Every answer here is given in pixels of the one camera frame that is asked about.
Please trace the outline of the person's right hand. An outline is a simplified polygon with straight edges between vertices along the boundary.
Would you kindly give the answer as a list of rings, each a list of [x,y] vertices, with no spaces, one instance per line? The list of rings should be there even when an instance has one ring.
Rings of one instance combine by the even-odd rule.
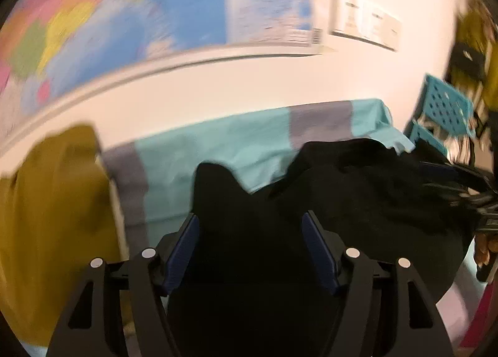
[[[479,268],[488,265],[491,253],[498,253],[498,237],[491,233],[477,233],[474,237],[474,261]]]

